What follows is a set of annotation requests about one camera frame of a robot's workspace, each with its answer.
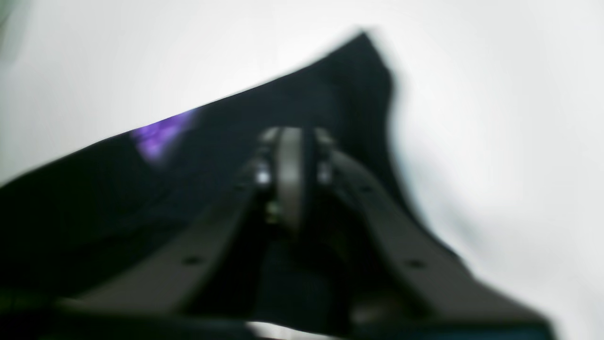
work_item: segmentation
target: black mount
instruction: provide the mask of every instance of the black mount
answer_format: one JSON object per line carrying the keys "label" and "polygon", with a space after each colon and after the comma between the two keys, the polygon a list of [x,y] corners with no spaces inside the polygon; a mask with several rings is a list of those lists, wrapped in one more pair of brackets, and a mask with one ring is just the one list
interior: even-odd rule
{"label": "black mount", "polygon": [[[301,129],[266,130],[232,187],[188,229],[109,282],[76,299],[54,300],[44,338],[253,338],[241,322],[191,318],[183,311],[221,266],[254,203],[262,200],[268,219],[295,242],[321,193],[356,211],[367,242],[396,288],[394,294],[357,299],[347,337],[552,339],[542,316],[475,280],[414,224],[378,178],[337,148],[327,131],[315,129],[313,134],[312,157],[305,157]],[[313,171],[308,171],[308,162]],[[385,312],[393,299],[405,300],[412,312]]]}

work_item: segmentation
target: white wall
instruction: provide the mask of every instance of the white wall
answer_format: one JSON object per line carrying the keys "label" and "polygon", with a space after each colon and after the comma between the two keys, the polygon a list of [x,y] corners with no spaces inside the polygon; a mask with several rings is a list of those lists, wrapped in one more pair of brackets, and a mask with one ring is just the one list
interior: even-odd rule
{"label": "white wall", "polygon": [[428,226],[561,339],[604,337],[597,0],[23,0],[0,50],[0,181],[372,36]]}

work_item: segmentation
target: white background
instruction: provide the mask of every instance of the white background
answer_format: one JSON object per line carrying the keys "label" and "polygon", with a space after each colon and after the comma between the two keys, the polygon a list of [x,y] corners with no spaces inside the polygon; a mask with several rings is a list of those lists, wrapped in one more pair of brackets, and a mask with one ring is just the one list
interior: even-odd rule
{"label": "white background", "polygon": [[604,338],[602,2],[22,0],[6,13],[0,183],[373,28],[398,81],[397,171],[425,223],[561,339]]}

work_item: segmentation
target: black cloth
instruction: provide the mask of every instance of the black cloth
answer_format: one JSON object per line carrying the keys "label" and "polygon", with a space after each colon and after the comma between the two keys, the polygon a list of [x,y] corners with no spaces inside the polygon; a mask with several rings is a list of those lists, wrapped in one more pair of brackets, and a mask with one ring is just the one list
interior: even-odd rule
{"label": "black cloth", "polygon": [[408,210],[388,158],[392,91],[390,72],[361,33],[308,67],[198,108],[161,171],[128,133],[31,171],[0,189],[0,285],[73,296],[135,264],[231,184],[270,126],[327,128]]}

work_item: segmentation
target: screw hole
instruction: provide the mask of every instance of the screw hole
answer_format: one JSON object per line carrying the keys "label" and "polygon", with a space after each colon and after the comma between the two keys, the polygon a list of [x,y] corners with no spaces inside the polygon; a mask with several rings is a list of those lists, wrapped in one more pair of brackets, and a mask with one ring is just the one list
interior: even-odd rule
{"label": "screw hole", "polygon": [[407,261],[405,261],[405,265],[407,265],[407,267],[411,267],[413,269],[423,269],[426,267],[426,264],[420,260],[407,260]]}
{"label": "screw hole", "polygon": [[189,256],[182,259],[182,264],[185,266],[194,266],[196,264],[201,264],[204,262],[204,259],[197,256]]}

